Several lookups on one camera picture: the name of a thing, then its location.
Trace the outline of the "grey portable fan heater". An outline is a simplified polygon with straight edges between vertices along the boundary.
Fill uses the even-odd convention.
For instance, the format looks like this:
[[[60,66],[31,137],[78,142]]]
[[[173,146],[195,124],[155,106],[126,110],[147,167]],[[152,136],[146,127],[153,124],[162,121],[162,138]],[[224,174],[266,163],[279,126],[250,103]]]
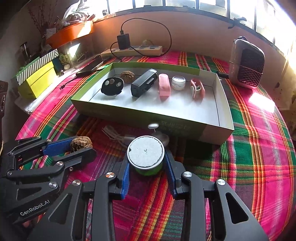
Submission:
[[[233,41],[229,60],[229,80],[241,87],[258,87],[265,64],[265,54],[256,45],[240,36]]]

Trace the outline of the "green white cardboard tray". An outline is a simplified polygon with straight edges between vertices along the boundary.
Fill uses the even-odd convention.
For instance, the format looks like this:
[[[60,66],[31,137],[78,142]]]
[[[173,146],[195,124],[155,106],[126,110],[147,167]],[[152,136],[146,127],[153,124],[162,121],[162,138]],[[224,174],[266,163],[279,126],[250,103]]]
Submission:
[[[127,70],[140,77],[151,68],[157,74],[167,74],[170,79],[184,77],[185,88],[181,91],[172,89],[165,101],[160,100],[157,82],[139,98],[132,96],[129,84],[125,84],[116,96],[101,92],[103,82],[109,77],[119,77]],[[198,78],[205,88],[203,100],[192,98],[190,80],[193,78]],[[137,128],[158,123],[159,131],[167,135],[215,145],[223,144],[234,131],[230,107],[218,75],[191,67],[144,62],[112,63],[93,75],[71,100],[77,111],[84,115]]]

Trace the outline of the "black speaker box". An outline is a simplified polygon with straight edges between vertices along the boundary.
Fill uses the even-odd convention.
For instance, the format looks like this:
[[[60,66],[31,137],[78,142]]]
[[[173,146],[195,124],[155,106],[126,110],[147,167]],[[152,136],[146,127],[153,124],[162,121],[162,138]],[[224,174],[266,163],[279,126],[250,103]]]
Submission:
[[[1,131],[1,143],[3,141],[2,132],[2,119],[4,117],[4,110],[6,104],[6,94],[8,91],[8,83],[5,81],[0,81],[0,131]]]

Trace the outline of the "black charger adapter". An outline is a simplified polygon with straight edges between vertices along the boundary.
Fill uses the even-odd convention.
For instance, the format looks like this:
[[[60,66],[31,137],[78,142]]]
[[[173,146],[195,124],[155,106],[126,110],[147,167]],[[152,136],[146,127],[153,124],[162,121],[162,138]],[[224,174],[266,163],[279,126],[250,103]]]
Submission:
[[[117,43],[119,50],[125,50],[130,48],[130,36],[129,34],[120,34],[117,36]]]

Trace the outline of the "white plug in strip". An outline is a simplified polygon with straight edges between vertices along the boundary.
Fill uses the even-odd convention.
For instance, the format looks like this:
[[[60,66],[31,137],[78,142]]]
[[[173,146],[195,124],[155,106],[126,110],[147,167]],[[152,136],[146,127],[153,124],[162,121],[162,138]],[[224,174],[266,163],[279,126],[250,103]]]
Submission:
[[[145,47],[148,47],[148,46],[153,46],[153,42],[151,40],[143,40],[142,44],[141,44],[141,47],[145,48]]]

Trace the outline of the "pink white clip holder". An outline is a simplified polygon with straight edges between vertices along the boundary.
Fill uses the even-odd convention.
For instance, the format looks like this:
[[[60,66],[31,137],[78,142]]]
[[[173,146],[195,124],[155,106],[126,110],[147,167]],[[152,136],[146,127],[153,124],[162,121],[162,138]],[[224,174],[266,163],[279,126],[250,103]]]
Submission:
[[[198,78],[190,80],[190,89],[194,100],[203,100],[205,97],[205,88]]]

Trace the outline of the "cream patterned curtain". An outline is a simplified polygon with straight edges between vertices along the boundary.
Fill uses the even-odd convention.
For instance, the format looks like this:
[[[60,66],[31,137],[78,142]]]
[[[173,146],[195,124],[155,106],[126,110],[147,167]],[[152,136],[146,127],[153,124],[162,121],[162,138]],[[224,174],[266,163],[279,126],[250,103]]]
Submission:
[[[287,124],[291,138],[295,141],[295,54],[287,56],[281,79],[273,89],[272,98]]]

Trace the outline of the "black rectangular device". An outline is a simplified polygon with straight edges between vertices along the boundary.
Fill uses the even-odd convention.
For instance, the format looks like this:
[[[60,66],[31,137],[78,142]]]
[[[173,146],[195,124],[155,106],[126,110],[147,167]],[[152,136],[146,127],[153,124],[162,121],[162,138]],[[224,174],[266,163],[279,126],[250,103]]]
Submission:
[[[140,77],[138,77],[130,86],[133,97],[139,98],[148,91],[158,79],[158,74],[155,69],[149,69]]]

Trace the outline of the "white power strip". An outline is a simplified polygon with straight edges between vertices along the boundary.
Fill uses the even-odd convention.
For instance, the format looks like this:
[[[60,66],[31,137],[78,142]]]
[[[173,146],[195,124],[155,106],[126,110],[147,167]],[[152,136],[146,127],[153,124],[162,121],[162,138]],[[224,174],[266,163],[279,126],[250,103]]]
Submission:
[[[112,48],[100,53],[101,57],[129,57],[129,56],[160,56],[163,54],[162,46],[132,46],[128,49],[120,50],[119,48]]]

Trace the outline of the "brown walnut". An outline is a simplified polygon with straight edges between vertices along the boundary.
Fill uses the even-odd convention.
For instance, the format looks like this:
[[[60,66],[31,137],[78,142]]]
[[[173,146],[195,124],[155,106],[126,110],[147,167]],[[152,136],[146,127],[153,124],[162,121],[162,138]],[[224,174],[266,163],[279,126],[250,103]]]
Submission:
[[[131,84],[135,80],[135,74],[131,71],[124,71],[121,73],[120,78],[122,78],[126,84]]]
[[[80,149],[93,148],[92,141],[87,136],[79,136],[74,138],[70,143],[71,152],[76,152]]]

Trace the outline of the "green striped box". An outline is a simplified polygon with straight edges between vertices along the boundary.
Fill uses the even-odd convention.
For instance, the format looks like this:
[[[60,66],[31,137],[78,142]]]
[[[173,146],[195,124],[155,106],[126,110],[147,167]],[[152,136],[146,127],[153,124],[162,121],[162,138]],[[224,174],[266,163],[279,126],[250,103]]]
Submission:
[[[58,57],[59,53],[57,49],[52,50],[43,57],[38,57],[28,65],[22,67],[16,74],[16,80],[20,86],[29,76],[39,70],[41,67],[51,62],[54,58]]]

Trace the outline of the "pink oblong case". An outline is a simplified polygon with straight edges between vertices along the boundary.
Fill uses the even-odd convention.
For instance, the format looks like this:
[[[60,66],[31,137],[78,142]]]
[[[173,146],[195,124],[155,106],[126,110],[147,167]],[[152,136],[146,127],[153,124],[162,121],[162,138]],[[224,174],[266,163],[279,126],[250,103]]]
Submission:
[[[170,80],[167,74],[159,75],[159,97],[161,101],[165,101],[171,95]]]

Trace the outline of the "black round disc device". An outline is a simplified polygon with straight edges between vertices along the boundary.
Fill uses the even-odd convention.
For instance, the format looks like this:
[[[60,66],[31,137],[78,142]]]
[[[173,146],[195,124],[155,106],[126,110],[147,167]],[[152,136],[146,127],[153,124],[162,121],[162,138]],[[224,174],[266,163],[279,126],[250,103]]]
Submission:
[[[107,96],[119,95],[124,88],[124,81],[120,77],[107,78],[101,87],[101,92]]]

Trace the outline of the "white round cream jar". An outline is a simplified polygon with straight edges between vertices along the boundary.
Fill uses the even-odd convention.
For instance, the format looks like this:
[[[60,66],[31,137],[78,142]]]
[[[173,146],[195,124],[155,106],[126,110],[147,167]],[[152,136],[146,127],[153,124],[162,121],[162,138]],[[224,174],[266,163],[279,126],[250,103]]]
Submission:
[[[171,79],[171,86],[174,90],[181,91],[185,88],[186,79],[182,76],[174,76]]]

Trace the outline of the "black smartphone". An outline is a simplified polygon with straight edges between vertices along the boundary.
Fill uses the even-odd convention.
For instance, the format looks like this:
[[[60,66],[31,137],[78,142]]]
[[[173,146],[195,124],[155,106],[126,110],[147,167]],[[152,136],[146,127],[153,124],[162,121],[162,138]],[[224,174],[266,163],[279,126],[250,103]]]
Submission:
[[[87,64],[84,68],[76,73],[76,77],[86,77],[94,73],[100,66],[105,64],[107,60],[103,60],[101,57],[94,58],[92,62]]]

